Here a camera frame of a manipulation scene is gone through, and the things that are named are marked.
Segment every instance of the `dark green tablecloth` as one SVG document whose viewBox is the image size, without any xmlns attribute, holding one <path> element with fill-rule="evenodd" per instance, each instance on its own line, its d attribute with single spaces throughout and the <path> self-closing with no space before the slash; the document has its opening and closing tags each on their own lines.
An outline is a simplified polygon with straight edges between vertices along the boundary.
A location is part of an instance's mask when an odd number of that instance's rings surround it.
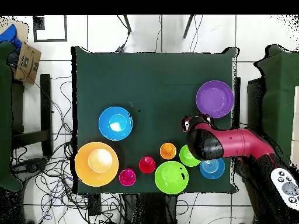
<svg viewBox="0 0 299 224">
<path fill-rule="evenodd" d="M 14 49 L 10 42 L 0 43 L 0 187 L 19 191 L 23 184 L 9 171 L 12 151 L 12 71 L 6 60 Z"/>
<path fill-rule="evenodd" d="M 299 85 L 299 53 L 280 45 L 269 45 L 266 55 L 255 63 L 266 82 L 262 103 L 262 127 L 278 146 L 276 152 L 288 166 L 294 117 L 295 87 Z"/>
<path fill-rule="evenodd" d="M 195 102 L 199 87 L 210 80 L 220 80 L 232 87 L 232 58 L 237 49 L 223 54 L 111 54 L 88 53 L 76 47 L 78 149 L 88 142 L 110 145 L 119 157 L 119 172 L 111 183 L 90 187 L 78 182 L 78 193 L 154 193 L 154 173 L 143 174 L 139 160 L 151 155 L 157 167 L 165 162 L 160 146 L 171 142 L 180 148 L 186 134 L 180 120 L 197 114 Z M 98 129 L 98 119 L 110 106 L 127 109 L 133 116 L 133 130 L 122 141 L 110 141 Z M 230 113 L 215 120 L 218 128 L 230 128 Z M 135 170 L 137 179 L 131 187 L 119 183 L 119 173 L 126 167 Z M 225 172 L 218 180 L 208 180 L 199 167 L 187 167 L 189 183 L 183 192 L 234 193 L 230 184 L 230 159 L 225 159 Z"/>
</svg>

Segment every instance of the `bowl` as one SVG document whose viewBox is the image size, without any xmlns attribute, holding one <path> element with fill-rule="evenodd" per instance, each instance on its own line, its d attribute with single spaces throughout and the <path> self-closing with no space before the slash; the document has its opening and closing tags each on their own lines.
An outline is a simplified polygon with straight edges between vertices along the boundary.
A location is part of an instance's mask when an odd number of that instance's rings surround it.
<svg viewBox="0 0 299 224">
<path fill-rule="evenodd" d="M 155 172 L 156 186 L 166 194 L 181 193 L 186 188 L 188 181 L 187 169 L 181 163 L 173 160 L 162 163 Z"/>
<path fill-rule="evenodd" d="M 196 94 L 196 106 L 203 114 L 213 118 L 227 115 L 234 105 L 234 94 L 231 88 L 219 80 L 203 84 Z"/>
<path fill-rule="evenodd" d="M 214 160 L 203 160 L 200 162 L 200 172 L 210 180 L 220 178 L 225 170 L 225 163 L 222 158 Z"/>
<path fill-rule="evenodd" d="M 200 163 L 200 160 L 197 160 L 189 151 L 188 146 L 184 145 L 180 149 L 180 161 L 187 167 L 195 167 Z"/>
<path fill-rule="evenodd" d="M 75 170 L 86 185 L 100 187 L 110 183 L 119 169 L 115 151 L 102 142 L 82 146 L 75 157 Z"/>
<path fill-rule="evenodd" d="M 126 138 L 132 131 L 131 114 L 122 107 L 109 107 L 99 117 L 100 133 L 112 141 Z"/>
</svg>

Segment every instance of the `blue cloth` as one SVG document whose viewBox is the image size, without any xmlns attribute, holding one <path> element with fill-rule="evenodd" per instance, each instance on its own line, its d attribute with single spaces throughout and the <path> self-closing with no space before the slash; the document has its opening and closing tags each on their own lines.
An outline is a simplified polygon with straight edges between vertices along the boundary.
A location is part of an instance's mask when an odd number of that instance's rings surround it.
<svg viewBox="0 0 299 224">
<path fill-rule="evenodd" d="M 11 42 L 16 47 L 16 51 L 19 51 L 21 49 L 22 43 L 16 37 L 16 27 L 14 24 L 11 24 L 9 28 L 7 28 L 2 34 L 0 34 L 0 42 L 2 41 Z"/>
</svg>

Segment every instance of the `green bowl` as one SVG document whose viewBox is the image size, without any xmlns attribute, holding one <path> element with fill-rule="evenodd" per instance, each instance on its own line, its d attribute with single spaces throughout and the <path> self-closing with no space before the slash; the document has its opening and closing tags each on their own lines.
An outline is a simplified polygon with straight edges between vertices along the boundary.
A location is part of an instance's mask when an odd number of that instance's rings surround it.
<svg viewBox="0 0 299 224">
<path fill-rule="evenodd" d="M 181 193 L 187 186 L 189 175 L 187 169 L 173 160 L 162 163 L 155 172 L 156 186 L 166 194 Z"/>
<path fill-rule="evenodd" d="M 180 149 L 180 161 L 187 167 L 195 167 L 200 163 L 200 160 L 197 160 L 193 157 L 193 155 L 190 153 L 188 146 L 184 145 Z"/>
</svg>

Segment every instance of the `tile floor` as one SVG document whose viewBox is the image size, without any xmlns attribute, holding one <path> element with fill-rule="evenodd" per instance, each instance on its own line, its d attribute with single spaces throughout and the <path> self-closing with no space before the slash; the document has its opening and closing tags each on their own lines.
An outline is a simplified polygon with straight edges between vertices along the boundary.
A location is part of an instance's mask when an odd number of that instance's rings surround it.
<svg viewBox="0 0 299 224">
<path fill-rule="evenodd" d="M 184 29 L 189 15 L 163 15 L 163 53 L 186 53 L 194 52 L 221 53 L 227 47 L 238 47 L 240 53 L 237 58 L 237 76 L 241 77 L 241 119 L 240 122 L 247 123 L 247 96 L 246 86 L 249 80 L 260 77 L 258 69 L 253 62 L 264 57 L 265 47 L 269 44 L 280 44 L 288 50 L 295 50 L 299 47 L 299 32 L 292 28 L 292 25 L 283 21 L 281 17 L 269 15 L 196 15 L 196 24 L 201 25 L 198 29 L 198 38 L 195 37 L 192 48 L 190 45 L 196 28 L 194 20 L 190 26 L 186 39 L 183 39 Z M 91 52 L 111 52 L 121 46 L 127 38 L 127 30 L 118 20 L 117 16 L 67 16 L 67 42 L 34 42 L 32 16 L 14 16 L 18 21 L 29 25 L 28 44 L 41 51 L 36 83 L 39 84 L 40 74 L 51 75 L 52 100 L 56 102 L 65 114 L 70 103 L 61 94 L 62 91 L 71 98 L 71 46 L 81 46 Z M 128 38 L 125 52 L 135 53 L 142 51 L 155 51 L 157 34 L 160 30 L 159 15 L 128 15 L 133 32 Z M 45 16 L 45 30 L 37 31 L 37 39 L 63 39 L 64 18 L 62 16 Z M 161 35 L 157 40 L 157 52 L 161 52 Z M 25 131 L 37 131 L 40 129 L 40 97 L 39 88 L 36 85 L 26 85 L 24 96 L 24 126 Z M 61 126 L 61 117 L 53 106 L 53 140 L 54 148 L 69 141 L 71 136 L 64 135 L 65 129 L 58 134 Z M 65 122 L 72 128 L 72 111 L 66 117 Z M 41 156 L 40 144 L 28 146 L 28 152 L 24 159 Z M 63 156 L 59 150 L 54 158 Z M 38 222 L 43 213 L 41 210 L 42 192 L 32 178 L 25 191 L 25 212 L 27 219 Z M 234 176 L 235 184 L 239 191 L 230 194 L 199 194 L 194 202 L 196 193 L 182 194 L 179 196 L 177 207 L 177 219 L 179 224 L 239 224 L 240 222 L 250 224 L 253 218 L 253 210 L 241 178 Z M 44 191 L 46 186 L 41 178 L 37 178 L 37 185 Z M 102 195 L 102 200 L 109 198 L 109 195 Z M 108 209 L 110 203 L 105 201 L 103 207 Z M 56 207 L 50 211 L 49 220 L 42 224 L 57 224 L 65 206 L 60 205 L 57 200 Z M 119 220 L 119 213 L 113 213 L 113 219 Z M 80 216 L 77 209 L 69 209 L 65 218 L 59 224 L 87 224 Z"/>
</svg>

